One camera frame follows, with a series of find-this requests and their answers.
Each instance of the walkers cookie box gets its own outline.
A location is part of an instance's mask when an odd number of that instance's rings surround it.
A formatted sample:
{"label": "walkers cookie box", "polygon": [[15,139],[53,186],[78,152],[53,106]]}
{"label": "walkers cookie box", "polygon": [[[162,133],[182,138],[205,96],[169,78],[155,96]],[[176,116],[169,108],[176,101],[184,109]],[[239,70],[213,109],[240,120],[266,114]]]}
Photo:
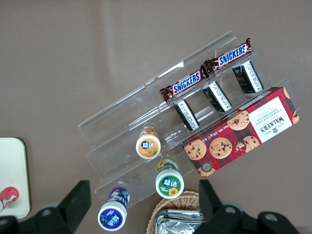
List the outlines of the walkers cookie box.
{"label": "walkers cookie box", "polygon": [[272,87],[182,144],[207,177],[299,120],[286,89]]}

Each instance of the sunflower image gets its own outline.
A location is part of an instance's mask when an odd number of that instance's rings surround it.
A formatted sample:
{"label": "sunflower image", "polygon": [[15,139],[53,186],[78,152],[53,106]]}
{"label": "sunflower image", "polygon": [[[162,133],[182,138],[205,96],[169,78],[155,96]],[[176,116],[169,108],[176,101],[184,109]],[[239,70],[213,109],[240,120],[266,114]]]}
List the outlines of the sunflower image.
{"label": "sunflower image", "polygon": [[168,194],[169,194],[169,196],[174,196],[174,195],[177,195],[178,192],[179,192],[179,189],[171,188],[171,189],[169,189]]}
{"label": "sunflower image", "polygon": [[157,165],[157,169],[160,169],[163,165],[165,165],[165,163],[166,163],[166,160],[160,161]]}

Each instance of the snickers logo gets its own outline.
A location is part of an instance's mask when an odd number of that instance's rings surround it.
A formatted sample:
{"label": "snickers logo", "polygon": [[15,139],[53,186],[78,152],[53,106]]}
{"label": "snickers logo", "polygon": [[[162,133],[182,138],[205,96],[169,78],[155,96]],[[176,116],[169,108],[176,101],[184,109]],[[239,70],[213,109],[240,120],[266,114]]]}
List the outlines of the snickers logo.
{"label": "snickers logo", "polygon": [[188,77],[184,78],[179,83],[173,86],[174,95],[188,89],[189,87],[195,85],[196,83],[200,81],[201,81],[200,71],[189,75]]}
{"label": "snickers logo", "polygon": [[238,59],[240,57],[242,57],[243,55],[245,55],[247,53],[247,45],[246,44],[242,44],[241,46],[233,49],[232,51],[221,55],[219,57],[219,67],[224,66],[225,64],[232,62],[235,59]]}

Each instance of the wicker basket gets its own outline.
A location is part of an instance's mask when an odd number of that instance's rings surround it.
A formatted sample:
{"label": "wicker basket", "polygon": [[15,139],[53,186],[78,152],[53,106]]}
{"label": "wicker basket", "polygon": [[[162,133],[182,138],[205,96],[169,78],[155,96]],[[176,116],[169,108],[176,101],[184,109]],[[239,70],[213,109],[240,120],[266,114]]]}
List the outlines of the wicker basket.
{"label": "wicker basket", "polygon": [[175,199],[162,199],[152,213],[146,234],[155,234],[156,216],[162,209],[200,211],[199,194],[193,191],[185,190],[179,197]]}

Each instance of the red object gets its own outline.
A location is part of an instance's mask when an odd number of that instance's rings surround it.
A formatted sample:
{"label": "red object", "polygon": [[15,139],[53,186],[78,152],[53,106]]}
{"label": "red object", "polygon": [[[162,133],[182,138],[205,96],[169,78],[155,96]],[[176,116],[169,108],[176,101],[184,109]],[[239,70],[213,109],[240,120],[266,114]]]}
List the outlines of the red object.
{"label": "red object", "polygon": [[253,48],[250,45],[250,38],[247,38],[244,44],[241,44],[233,50],[226,52],[217,58],[206,60],[204,62],[204,67],[208,73],[215,72],[229,63],[236,61],[237,59],[240,59],[247,54],[251,54],[252,52]]}
{"label": "red object", "polygon": [[7,187],[0,193],[0,212],[10,203],[16,201],[20,196],[19,191],[14,187]]}
{"label": "red object", "polygon": [[299,120],[286,89],[272,87],[182,144],[206,177]]}
{"label": "red object", "polygon": [[194,72],[181,80],[178,80],[176,83],[169,85],[160,90],[164,100],[169,103],[169,100],[177,95],[185,92],[194,85],[200,83],[203,79],[208,78],[208,74],[205,72],[205,68],[201,67],[200,70]]}

